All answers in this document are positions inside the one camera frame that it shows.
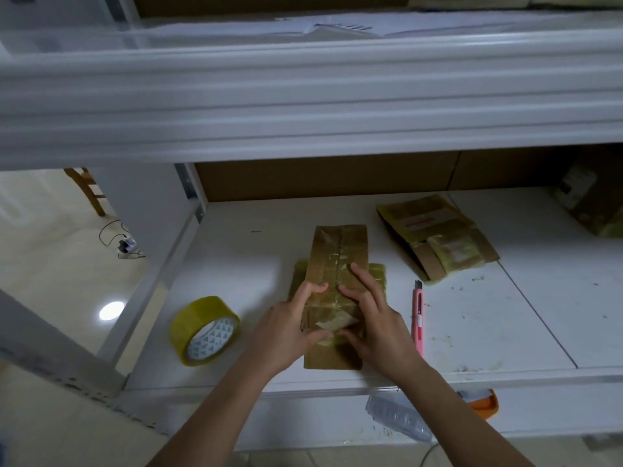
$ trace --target person's right hand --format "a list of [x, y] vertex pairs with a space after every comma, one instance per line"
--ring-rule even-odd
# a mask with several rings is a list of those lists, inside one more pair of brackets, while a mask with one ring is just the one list
[[417, 352], [401, 314], [387, 305], [381, 285], [357, 264], [352, 263], [351, 270], [368, 290], [354, 290], [344, 285], [338, 288], [343, 295], [359, 302], [366, 318], [367, 337], [362, 339], [348, 329], [341, 330], [340, 334], [364, 361], [400, 387], [425, 365], [425, 361]]

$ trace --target packing tape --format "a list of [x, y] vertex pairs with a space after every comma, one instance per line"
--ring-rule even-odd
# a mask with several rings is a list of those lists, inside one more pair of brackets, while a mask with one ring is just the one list
[[240, 318], [217, 296], [184, 307], [171, 322], [169, 340], [184, 365], [202, 365], [217, 357], [238, 334]]

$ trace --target forearm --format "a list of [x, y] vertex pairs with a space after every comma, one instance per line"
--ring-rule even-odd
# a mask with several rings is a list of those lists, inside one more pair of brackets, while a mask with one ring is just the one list
[[533, 467], [424, 361], [401, 386], [454, 467]]
[[243, 355], [148, 467], [221, 467], [269, 377]]

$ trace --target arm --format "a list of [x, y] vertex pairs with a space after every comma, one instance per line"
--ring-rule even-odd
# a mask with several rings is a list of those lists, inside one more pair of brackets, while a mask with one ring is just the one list
[[500, 433], [482, 420], [416, 351], [400, 313], [385, 301], [383, 289], [365, 270], [351, 265], [367, 287], [359, 291], [340, 286], [358, 301], [366, 318], [367, 338], [342, 334], [382, 375], [392, 380], [411, 401], [443, 447], [454, 467], [534, 467]]
[[327, 284], [303, 282], [290, 303], [264, 314], [245, 352], [148, 467], [221, 467], [269, 381], [331, 331], [301, 331], [303, 306]]

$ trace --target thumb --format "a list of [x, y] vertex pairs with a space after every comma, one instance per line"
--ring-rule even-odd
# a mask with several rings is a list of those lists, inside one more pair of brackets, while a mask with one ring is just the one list
[[364, 353], [367, 351], [366, 343], [350, 329], [342, 329], [339, 333], [348, 339], [348, 342], [355, 348], [359, 356], [364, 359]]
[[329, 330], [319, 329], [316, 331], [308, 332], [305, 335], [305, 340], [307, 341], [307, 346], [312, 347], [313, 345], [318, 344], [318, 342], [322, 341], [323, 339], [327, 339], [332, 335], [333, 333]]

